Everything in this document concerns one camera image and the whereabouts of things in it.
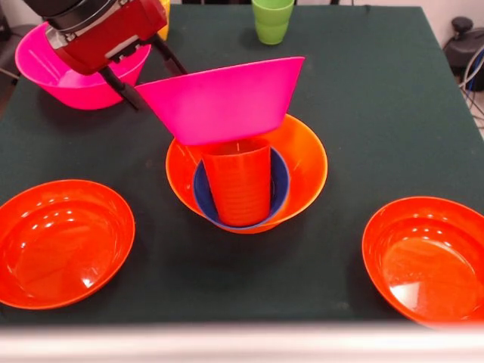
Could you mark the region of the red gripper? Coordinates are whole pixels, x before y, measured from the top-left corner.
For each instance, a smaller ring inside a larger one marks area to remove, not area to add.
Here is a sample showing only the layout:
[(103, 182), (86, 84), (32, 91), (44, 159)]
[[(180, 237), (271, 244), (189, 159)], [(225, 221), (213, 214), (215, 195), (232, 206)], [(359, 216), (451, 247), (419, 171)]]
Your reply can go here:
[(157, 32), (167, 24), (159, 1), (46, 1), (46, 38), (56, 55), (77, 73), (99, 71), (104, 81), (135, 110), (146, 103), (134, 87), (107, 65), (152, 38), (173, 76), (188, 71)]

